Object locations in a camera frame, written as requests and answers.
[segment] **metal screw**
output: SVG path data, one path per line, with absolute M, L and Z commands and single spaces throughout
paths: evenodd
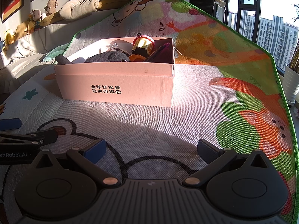
M 117 184 L 117 182 L 118 182 L 118 180 L 114 177 L 108 177 L 103 180 L 103 183 L 107 184 L 107 185 Z
M 200 180 L 198 178 L 189 177 L 185 179 L 185 183 L 189 185 L 197 185 L 199 184 Z

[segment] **box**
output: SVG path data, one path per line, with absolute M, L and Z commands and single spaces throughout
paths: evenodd
M 56 65 L 55 77 L 64 99 L 171 107 L 174 81 L 172 38 L 156 38 L 155 48 L 170 43 L 172 61 L 82 63 L 104 46 L 117 43 L 132 50 L 134 37 L 99 40 L 68 57 L 73 64 Z

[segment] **white flower pot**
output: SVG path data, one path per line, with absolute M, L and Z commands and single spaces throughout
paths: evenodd
M 294 105 L 295 97 L 299 91 L 299 74 L 288 66 L 285 67 L 282 88 L 288 105 Z

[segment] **brown plush toy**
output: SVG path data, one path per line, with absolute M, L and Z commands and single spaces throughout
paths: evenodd
M 56 7 L 58 6 L 57 0 L 49 0 L 47 6 L 45 6 L 46 15 L 49 16 L 53 13 L 56 13 Z

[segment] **dark gray plush object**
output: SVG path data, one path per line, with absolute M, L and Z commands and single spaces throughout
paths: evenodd
M 65 58 L 65 56 L 63 56 L 63 55 L 56 56 L 55 60 L 57 61 L 57 65 L 71 64 L 71 62 L 67 58 Z
M 124 53 L 120 51 L 107 51 L 88 58 L 84 63 L 89 62 L 105 62 L 105 61 L 130 61 Z

